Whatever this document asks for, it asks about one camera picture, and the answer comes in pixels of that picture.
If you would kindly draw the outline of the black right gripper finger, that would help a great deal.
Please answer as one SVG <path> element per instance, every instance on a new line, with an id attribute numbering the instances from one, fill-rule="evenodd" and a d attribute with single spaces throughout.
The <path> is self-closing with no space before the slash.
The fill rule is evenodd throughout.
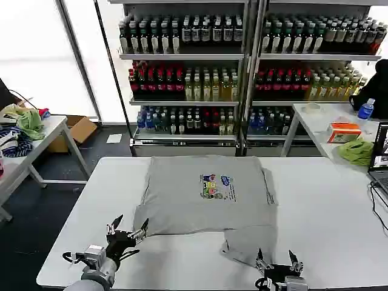
<path id="1" fill-rule="evenodd" d="M 301 261 L 298 261 L 298 258 L 291 250 L 289 250 L 289 256 L 290 256 L 290 261 L 292 263 L 290 269 L 295 272 L 302 272 L 303 263 Z"/>
<path id="2" fill-rule="evenodd" d="M 266 270 L 271 268 L 271 265 L 264 260 L 264 255 L 261 248 L 258 249 L 258 253 L 256 256 L 256 268 L 258 270 Z"/>

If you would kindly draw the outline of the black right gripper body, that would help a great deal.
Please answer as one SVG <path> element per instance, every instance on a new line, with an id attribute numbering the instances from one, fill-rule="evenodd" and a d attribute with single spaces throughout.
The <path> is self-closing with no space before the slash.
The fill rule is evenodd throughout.
<path id="1" fill-rule="evenodd" d="M 282 287 L 286 283 L 287 276 L 300 277 L 302 272 L 295 272 L 291 266 L 271 264 L 271 268 L 264 270 L 264 280 L 268 287 Z"/>

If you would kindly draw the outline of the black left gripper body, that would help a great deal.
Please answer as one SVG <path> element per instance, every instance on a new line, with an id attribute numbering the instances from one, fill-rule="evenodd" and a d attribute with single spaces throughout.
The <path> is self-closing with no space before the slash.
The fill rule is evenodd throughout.
<path id="1" fill-rule="evenodd" d="M 127 235 L 131 232 L 123 231 L 120 236 L 107 236 L 106 256 L 114 261 L 122 261 L 134 254 L 137 254 L 135 249 L 136 244 L 131 242 Z"/>

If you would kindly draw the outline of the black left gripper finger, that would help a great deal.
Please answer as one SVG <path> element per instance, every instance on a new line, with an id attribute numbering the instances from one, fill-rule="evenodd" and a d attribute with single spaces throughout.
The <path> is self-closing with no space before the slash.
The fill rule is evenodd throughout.
<path id="1" fill-rule="evenodd" d="M 140 229 L 127 235 L 127 238 L 134 244 L 139 244 L 146 236 L 148 230 L 149 219 L 147 218 Z"/>
<path id="2" fill-rule="evenodd" d="M 107 224 L 107 236 L 120 236 L 122 235 L 122 231 L 118 230 L 118 226 L 121 223 L 121 220 L 123 219 L 123 214 L 118 216 L 113 220 L 111 224 Z"/>

